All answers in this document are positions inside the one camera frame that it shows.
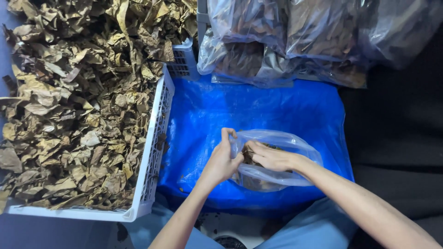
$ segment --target white plastic crate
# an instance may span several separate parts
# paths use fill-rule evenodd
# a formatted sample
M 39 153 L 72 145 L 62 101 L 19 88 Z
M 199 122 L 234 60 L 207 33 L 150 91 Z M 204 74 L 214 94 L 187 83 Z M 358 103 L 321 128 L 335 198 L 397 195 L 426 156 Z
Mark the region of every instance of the white plastic crate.
M 196 81 L 200 78 L 192 51 L 192 42 L 192 38 L 186 38 L 181 45 L 172 45 L 175 62 L 166 63 L 172 78 L 183 78 L 189 81 Z
M 154 203 L 157 177 L 164 148 L 164 144 L 161 146 L 161 149 L 156 148 L 157 140 L 159 135 L 166 133 L 172 97 L 175 91 L 174 83 L 168 73 L 166 64 L 163 66 L 163 72 L 164 75 L 158 81 L 155 91 L 134 200 L 129 210 L 103 211 L 86 209 L 84 207 L 49 210 L 42 207 L 21 206 L 18 201 L 11 198 L 7 202 L 4 213 L 114 222 L 132 222 L 137 217 L 150 213 Z M 2 174 L 5 173 L 6 171 L 0 171 L 0 179 L 4 177 Z

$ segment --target person's right hand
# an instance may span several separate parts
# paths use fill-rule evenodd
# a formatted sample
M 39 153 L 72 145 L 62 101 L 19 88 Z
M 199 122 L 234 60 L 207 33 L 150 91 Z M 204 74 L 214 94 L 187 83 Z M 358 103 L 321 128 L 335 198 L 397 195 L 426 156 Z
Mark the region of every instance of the person's right hand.
M 248 141 L 246 145 L 254 152 L 252 160 L 260 163 L 266 169 L 273 171 L 298 171 L 298 166 L 316 165 L 311 159 L 303 155 L 271 149 L 260 142 Z

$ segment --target light blue pants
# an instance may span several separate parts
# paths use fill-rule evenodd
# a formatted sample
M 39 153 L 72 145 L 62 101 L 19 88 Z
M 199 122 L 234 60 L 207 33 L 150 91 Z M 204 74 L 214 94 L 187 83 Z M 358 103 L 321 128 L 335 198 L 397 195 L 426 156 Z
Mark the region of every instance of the light blue pants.
M 152 213 L 123 223 L 136 249 L 146 249 L 174 213 L 154 203 Z M 329 198 L 316 201 L 255 249 L 347 249 L 358 226 Z M 193 228 L 185 249 L 223 249 Z

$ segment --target blue plastic sheet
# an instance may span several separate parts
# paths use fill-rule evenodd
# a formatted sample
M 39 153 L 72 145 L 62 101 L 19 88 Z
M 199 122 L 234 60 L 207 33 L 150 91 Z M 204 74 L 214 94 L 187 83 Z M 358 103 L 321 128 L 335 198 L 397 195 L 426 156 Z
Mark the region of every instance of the blue plastic sheet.
M 236 130 L 271 129 L 295 134 L 322 155 L 324 167 L 354 180 L 346 149 L 345 111 L 337 89 L 322 82 L 296 80 L 292 88 L 174 80 L 175 95 L 167 132 L 169 150 L 163 156 L 157 190 L 186 197 L 194 187 L 223 127 Z M 211 210 L 277 210 L 284 213 L 301 203 L 324 197 L 316 187 L 287 187 L 262 193 L 232 180 L 215 187 L 205 207 Z

